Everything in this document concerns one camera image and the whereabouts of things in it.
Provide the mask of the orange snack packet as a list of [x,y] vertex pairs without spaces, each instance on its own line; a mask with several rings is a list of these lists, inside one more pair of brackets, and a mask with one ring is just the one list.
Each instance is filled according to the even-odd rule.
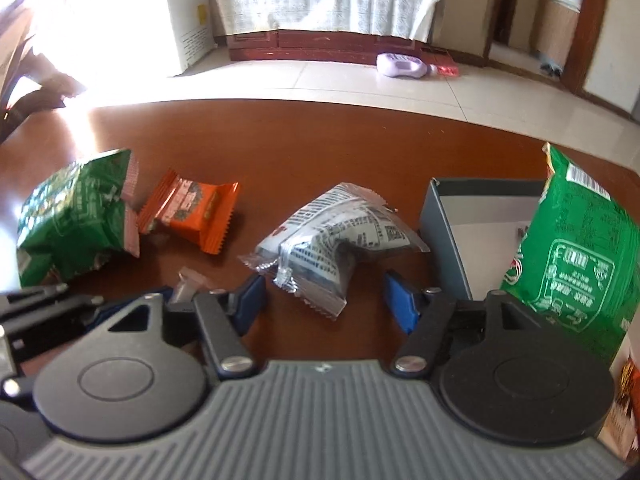
[[139,232],[150,234],[163,226],[202,252],[218,255],[240,191],[239,182],[203,183],[168,169],[138,214]]

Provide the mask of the pair of slippers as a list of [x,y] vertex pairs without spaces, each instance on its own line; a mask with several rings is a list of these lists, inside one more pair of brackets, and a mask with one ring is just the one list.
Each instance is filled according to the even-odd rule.
[[562,68],[560,66],[555,65],[555,64],[544,63],[544,64],[541,64],[539,69],[540,69],[541,73],[544,73],[549,77],[552,77],[552,78],[561,78],[562,77],[562,73],[563,73]]

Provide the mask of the white chest freezer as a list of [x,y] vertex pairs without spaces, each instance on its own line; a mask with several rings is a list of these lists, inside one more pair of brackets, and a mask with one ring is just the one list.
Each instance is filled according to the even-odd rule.
[[100,0],[101,39],[122,73],[182,74],[216,47],[209,0]]

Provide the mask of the white patterned cabinet cloth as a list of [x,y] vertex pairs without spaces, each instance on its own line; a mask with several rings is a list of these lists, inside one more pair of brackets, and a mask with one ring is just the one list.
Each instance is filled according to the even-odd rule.
[[440,0],[215,0],[228,35],[301,30],[427,42]]

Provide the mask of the green snack bag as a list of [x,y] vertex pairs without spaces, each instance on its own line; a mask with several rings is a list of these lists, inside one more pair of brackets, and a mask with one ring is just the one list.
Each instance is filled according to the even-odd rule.
[[134,153],[113,150],[72,162],[38,184],[18,217],[21,285],[66,283],[116,252],[140,255],[132,208],[138,177]]
[[611,363],[639,307],[639,226],[557,148],[544,152],[548,178],[501,289]]

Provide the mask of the silver black snack packet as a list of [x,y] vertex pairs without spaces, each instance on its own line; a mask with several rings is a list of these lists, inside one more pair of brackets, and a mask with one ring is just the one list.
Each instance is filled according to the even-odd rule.
[[341,182],[306,203],[240,258],[328,318],[340,316],[361,261],[428,252],[378,193]]

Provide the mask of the kitchen counter cabinet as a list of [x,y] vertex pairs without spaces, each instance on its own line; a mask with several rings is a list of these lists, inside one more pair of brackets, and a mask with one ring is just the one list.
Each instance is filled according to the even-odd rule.
[[567,0],[538,0],[529,51],[542,62],[564,68],[573,44],[580,9]]

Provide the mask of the orange bar wrapper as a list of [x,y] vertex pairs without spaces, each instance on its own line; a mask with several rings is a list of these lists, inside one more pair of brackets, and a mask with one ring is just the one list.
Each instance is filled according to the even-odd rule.
[[598,435],[599,440],[627,465],[639,463],[639,362],[625,342],[610,368],[614,401]]

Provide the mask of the red item on floor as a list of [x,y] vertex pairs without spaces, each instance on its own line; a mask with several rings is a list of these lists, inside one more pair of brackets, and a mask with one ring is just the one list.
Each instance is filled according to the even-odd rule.
[[460,75],[459,69],[457,65],[430,65],[431,74],[434,76],[445,77],[445,78],[456,78]]

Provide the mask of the grey shallow box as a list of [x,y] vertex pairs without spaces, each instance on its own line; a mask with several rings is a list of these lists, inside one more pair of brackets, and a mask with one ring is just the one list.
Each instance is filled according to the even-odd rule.
[[419,234],[440,288],[465,300],[499,288],[543,190],[543,180],[432,179]]

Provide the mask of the red tv cabinet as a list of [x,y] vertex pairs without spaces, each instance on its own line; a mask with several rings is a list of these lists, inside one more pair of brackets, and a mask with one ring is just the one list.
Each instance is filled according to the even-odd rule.
[[230,35],[231,61],[320,61],[374,65],[381,53],[414,56],[435,63],[439,50],[416,40],[356,32],[270,30]]

